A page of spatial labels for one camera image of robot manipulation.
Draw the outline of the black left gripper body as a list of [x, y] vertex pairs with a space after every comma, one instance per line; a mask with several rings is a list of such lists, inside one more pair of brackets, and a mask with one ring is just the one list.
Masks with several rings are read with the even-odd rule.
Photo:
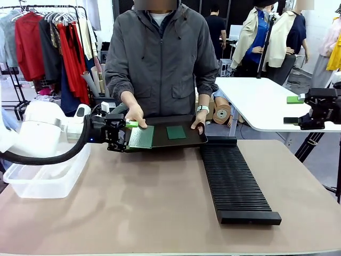
[[108, 144], [107, 150], [124, 153], [127, 146], [124, 132], [125, 116], [123, 114], [107, 114], [104, 122], [104, 141]]

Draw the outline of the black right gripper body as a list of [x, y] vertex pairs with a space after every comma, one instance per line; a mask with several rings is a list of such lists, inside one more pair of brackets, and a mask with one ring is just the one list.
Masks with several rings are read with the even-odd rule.
[[309, 89], [298, 99], [311, 107], [308, 114], [298, 118], [301, 130], [323, 130], [325, 122], [340, 125], [340, 89]]

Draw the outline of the person's right hand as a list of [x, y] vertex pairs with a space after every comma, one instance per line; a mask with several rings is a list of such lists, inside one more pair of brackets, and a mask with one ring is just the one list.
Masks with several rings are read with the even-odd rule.
[[128, 106], [128, 112], [125, 117], [130, 121], [138, 122], [139, 127], [143, 129], [147, 128], [143, 110], [138, 103], [133, 103]]

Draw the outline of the person's left hand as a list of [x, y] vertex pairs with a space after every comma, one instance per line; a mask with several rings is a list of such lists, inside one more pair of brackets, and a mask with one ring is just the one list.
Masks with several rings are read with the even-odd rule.
[[191, 125], [192, 130], [198, 130], [199, 134], [203, 134], [206, 123], [207, 110], [200, 110], [196, 113], [196, 119]]

